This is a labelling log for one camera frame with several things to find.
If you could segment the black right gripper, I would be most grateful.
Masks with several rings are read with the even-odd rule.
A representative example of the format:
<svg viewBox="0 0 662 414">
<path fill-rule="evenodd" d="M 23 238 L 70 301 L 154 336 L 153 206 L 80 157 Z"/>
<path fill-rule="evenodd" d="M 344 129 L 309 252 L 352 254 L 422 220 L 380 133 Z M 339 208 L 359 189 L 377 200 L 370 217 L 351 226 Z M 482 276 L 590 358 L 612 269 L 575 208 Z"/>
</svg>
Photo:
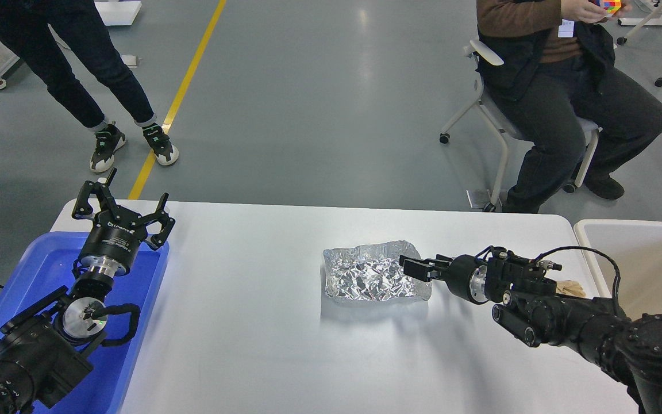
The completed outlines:
<svg viewBox="0 0 662 414">
<path fill-rule="evenodd" d="M 485 294 L 486 264 L 474 256 L 462 255 L 454 259 L 441 255 L 434 259 L 400 256 L 399 265 L 405 275 L 417 280 L 444 280 L 450 293 L 458 298 L 480 305 L 488 302 Z"/>
</svg>

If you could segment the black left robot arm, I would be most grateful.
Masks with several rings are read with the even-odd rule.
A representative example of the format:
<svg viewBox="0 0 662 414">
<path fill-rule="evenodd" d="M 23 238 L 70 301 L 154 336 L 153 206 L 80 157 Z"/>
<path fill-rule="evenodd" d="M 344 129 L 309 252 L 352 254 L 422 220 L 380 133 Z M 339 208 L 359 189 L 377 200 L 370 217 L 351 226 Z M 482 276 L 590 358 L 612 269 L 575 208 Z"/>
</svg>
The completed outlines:
<svg viewBox="0 0 662 414">
<path fill-rule="evenodd" d="M 175 220 L 168 193 L 150 214 L 119 205 L 110 192 L 116 169 L 103 181 L 84 182 L 72 217 L 93 226 L 74 260 L 71 288 L 61 286 L 13 316 L 1 328 L 0 413 L 31 413 L 36 401 L 53 407 L 94 365 L 98 347 L 117 347 L 137 335 L 141 309 L 106 304 L 118 276 L 130 273 L 138 249 L 163 247 Z"/>
</svg>

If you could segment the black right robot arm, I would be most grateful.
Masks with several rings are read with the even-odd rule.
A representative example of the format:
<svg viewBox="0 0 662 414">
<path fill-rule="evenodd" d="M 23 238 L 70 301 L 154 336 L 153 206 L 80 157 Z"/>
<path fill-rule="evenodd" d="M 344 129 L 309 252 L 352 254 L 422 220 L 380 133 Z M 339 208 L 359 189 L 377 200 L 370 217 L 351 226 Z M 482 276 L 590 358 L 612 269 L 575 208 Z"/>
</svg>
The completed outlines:
<svg viewBox="0 0 662 414">
<path fill-rule="evenodd" d="M 639 412 L 662 413 L 662 314 L 627 317 L 618 276 L 609 298 L 576 298 L 546 277 L 561 270 L 546 252 L 531 259 L 489 246 L 475 256 L 400 256 L 399 264 L 404 275 L 444 281 L 471 303 L 493 303 L 494 321 L 526 346 L 566 346 L 625 385 Z"/>
</svg>

